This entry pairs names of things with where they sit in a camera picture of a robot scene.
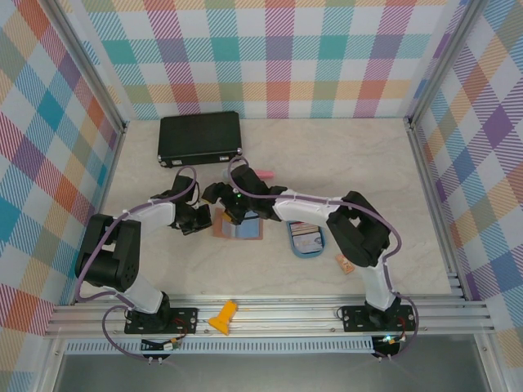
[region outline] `black case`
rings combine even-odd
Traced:
[[[236,112],[165,117],[160,121],[158,161],[162,167],[228,162],[242,154]]]

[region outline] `vent grille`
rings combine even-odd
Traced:
[[[140,353],[139,339],[116,340],[127,351]],[[174,354],[327,354],[373,353],[371,337],[303,337],[303,338],[185,338]],[[69,339],[66,354],[119,354],[104,339]],[[142,351],[161,354],[162,351]]]

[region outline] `gray floor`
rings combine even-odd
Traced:
[[[56,391],[489,390],[472,336],[421,336],[392,363],[370,354],[180,355],[177,367],[121,355],[68,355]]]

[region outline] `white table surface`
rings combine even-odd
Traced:
[[[391,258],[396,289],[407,294],[450,292],[402,120],[243,120],[241,130],[251,167],[275,172],[269,186],[324,197],[361,192],[400,231],[404,246]],[[104,213],[117,216],[171,188],[176,169],[159,166],[158,135],[158,121],[131,122]],[[225,167],[196,166],[202,191],[221,181]],[[260,241],[215,238],[210,228],[183,236],[165,227],[142,240],[140,271],[169,294],[363,294],[360,276],[342,272],[334,260],[340,251],[326,234],[321,256],[299,259],[284,223],[264,221]],[[96,291],[84,283],[83,292]]]

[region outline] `yellow toy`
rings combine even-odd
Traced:
[[[238,306],[233,301],[227,301],[221,308],[220,314],[209,319],[209,325],[224,335],[229,335],[229,323],[235,316],[236,310]]]

